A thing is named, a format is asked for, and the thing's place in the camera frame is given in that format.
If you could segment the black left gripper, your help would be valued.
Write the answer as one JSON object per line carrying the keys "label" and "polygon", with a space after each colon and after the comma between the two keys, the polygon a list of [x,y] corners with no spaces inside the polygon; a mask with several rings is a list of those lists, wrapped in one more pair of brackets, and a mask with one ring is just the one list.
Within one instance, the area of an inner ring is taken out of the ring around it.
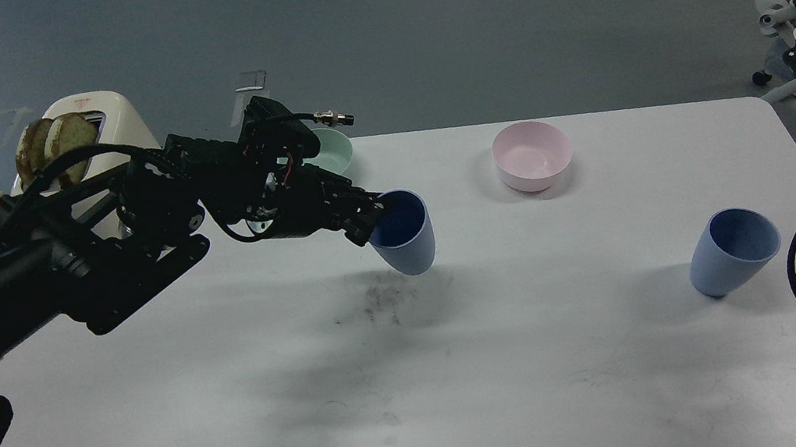
{"label": "black left gripper", "polygon": [[319,139],[307,123],[352,123],[345,115],[294,113],[281,102],[252,97],[238,140],[194,139],[202,204],[219,228],[243,243],[341,230],[366,246],[386,214],[382,193],[308,164]]}

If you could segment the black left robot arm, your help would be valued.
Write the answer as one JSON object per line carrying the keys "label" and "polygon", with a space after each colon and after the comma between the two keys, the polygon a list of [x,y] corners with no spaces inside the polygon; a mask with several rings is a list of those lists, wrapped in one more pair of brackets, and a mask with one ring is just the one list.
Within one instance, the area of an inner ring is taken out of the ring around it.
{"label": "black left robot arm", "polygon": [[[308,164],[321,143],[308,122],[251,98],[238,140],[169,135],[160,149],[88,144],[53,158],[25,193],[0,200],[0,359],[56,316],[108,334],[209,250],[208,215],[239,243],[344,232],[359,247],[391,211],[334,172]],[[0,445],[12,423],[0,395]]]}

